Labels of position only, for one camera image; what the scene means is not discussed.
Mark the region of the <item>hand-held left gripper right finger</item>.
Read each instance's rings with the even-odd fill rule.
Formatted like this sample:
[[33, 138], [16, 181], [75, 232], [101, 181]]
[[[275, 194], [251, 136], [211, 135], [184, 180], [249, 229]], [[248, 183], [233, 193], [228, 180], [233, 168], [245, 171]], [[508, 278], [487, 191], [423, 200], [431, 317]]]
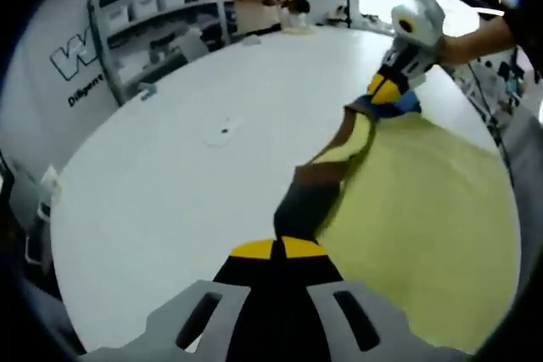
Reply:
[[413, 361], [405, 315], [359, 281], [346, 281], [323, 247], [282, 238], [283, 351], [294, 361]]

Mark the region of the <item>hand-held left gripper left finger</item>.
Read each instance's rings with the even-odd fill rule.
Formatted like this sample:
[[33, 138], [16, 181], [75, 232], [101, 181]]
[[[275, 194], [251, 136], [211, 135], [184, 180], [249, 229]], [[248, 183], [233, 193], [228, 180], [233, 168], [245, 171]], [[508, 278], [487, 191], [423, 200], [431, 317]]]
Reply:
[[210, 281], [199, 280], [153, 311], [146, 361], [276, 361], [274, 240], [233, 249]]

